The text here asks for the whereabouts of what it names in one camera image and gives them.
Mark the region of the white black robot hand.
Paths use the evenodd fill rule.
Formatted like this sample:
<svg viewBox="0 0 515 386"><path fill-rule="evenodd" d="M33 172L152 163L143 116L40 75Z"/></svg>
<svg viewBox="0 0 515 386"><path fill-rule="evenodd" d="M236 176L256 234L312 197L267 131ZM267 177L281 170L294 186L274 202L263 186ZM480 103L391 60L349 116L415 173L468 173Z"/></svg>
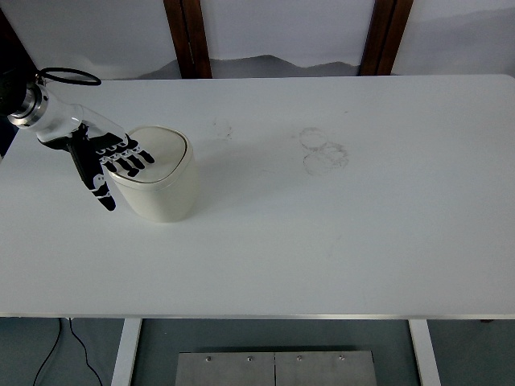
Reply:
<svg viewBox="0 0 515 386"><path fill-rule="evenodd" d="M134 177L155 162L120 125L82 105L52 98L34 129L41 144L70 153L84 185L109 211L116 203L104 170Z"/></svg>

